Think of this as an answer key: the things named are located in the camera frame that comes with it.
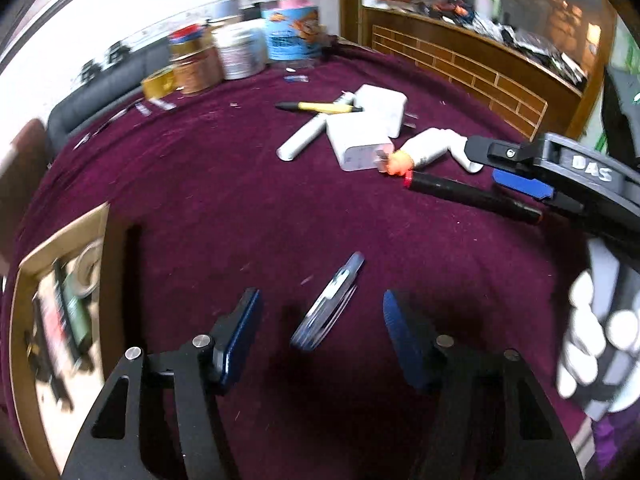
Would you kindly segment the white gloved hand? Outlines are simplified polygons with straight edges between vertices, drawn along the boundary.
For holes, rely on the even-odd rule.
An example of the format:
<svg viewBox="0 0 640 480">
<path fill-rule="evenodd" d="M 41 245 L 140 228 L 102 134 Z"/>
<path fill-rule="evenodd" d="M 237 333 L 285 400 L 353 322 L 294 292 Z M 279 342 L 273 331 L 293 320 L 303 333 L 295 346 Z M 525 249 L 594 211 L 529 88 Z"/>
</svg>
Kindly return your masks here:
<svg viewBox="0 0 640 480">
<path fill-rule="evenodd" d="M 587 242 L 589 266 L 570 286 L 556 390 L 592 420 L 639 400 L 639 263 Z"/>
</svg>

